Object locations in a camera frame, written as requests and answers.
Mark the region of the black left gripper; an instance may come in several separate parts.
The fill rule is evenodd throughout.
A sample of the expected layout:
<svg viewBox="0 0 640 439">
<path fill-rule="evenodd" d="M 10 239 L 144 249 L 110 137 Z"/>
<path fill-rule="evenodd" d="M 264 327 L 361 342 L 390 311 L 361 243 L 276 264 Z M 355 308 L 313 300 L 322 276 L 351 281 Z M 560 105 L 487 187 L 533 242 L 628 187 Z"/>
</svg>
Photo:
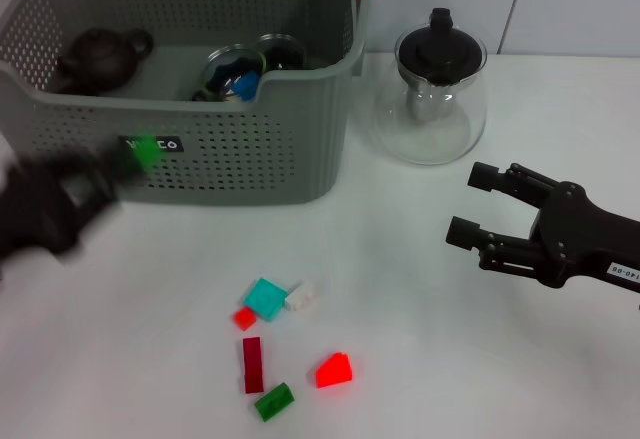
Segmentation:
<svg viewBox="0 0 640 439">
<path fill-rule="evenodd" d="M 74 204 L 62 180 L 84 171 Z M 74 249 L 84 230 L 118 202 L 113 182 L 143 176 L 136 151 L 122 141 L 97 151 L 72 150 L 61 156 L 21 156 L 6 169 L 1 190 L 1 259 L 23 249 L 53 255 Z"/>
</svg>

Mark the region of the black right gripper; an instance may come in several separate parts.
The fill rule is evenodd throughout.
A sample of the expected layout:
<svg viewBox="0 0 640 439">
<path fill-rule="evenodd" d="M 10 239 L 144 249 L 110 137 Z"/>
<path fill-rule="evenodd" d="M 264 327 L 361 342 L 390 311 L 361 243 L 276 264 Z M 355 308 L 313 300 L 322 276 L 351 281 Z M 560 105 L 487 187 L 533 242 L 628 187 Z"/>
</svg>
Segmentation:
<svg viewBox="0 0 640 439">
<path fill-rule="evenodd" d="M 479 267 L 559 289 L 576 276 L 639 291 L 639 222 L 592 203 L 585 189 L 513 163 L 505 172 L 476 162 L 467 185 L 539 208 L 531 239 L 486 231 L 454 216 L 446 243 L 476 249 Z"/>
</svg>

